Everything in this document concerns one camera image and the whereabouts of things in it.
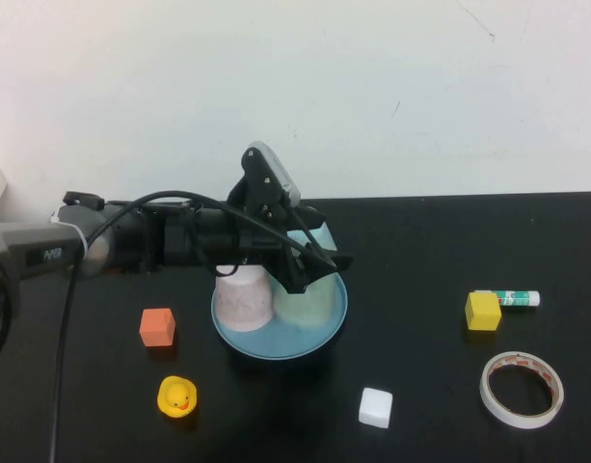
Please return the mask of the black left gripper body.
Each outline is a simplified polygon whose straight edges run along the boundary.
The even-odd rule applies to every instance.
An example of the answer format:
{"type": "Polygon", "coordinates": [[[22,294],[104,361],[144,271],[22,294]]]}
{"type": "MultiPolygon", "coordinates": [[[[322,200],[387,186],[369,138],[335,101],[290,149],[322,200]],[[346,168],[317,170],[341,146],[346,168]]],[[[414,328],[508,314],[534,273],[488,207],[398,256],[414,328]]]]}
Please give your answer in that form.
{"type": "Polygon", "coordinates": [[[204,208],[198,211],[198,258],[213,267],[256,263],[268,270],[301,270],[302,252],[287,236],[301,225],[293,207],[204,208]]]}

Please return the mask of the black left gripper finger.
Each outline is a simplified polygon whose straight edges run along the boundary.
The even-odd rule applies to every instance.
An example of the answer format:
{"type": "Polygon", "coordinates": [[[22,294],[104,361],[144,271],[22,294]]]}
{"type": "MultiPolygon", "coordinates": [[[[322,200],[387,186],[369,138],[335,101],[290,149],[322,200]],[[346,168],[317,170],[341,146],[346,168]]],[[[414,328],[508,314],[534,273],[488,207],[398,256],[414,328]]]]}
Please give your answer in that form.
{"type": "Polygon", "coordinates": [[[303,294],[324,277],[349,269],[353,256],[340,251],[321,250],[295,256],[284,251],[275,262],[275,279],[289,294],[303,294]]]}
{"type": "Polygon", "coordinates": [[[316,230],[325,223],[325,214],[313,207],[300,207],[299,217],[309,230],[316,230]]]}

